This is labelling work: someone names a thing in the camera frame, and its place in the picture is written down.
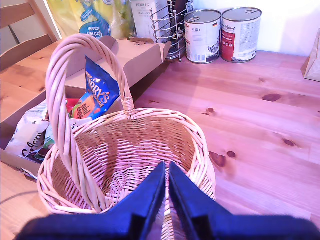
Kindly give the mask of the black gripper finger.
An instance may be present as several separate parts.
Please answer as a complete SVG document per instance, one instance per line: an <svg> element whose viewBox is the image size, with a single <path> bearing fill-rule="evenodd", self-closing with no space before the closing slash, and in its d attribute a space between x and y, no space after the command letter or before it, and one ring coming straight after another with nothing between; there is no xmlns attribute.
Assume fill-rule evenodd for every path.
<svg viewBox="0 0 320 240"><path fill-rule="evenodd" d="M108 240L159 240L166 195L166 166L162 161L107 216Z"/></svg>
<svg viewBox="0 0 320 240"><path fill-rule="evenodd" d="M169 165L169 195L188 240L226 240L220 220L231 213L201 191L174 163Z"/></svg>

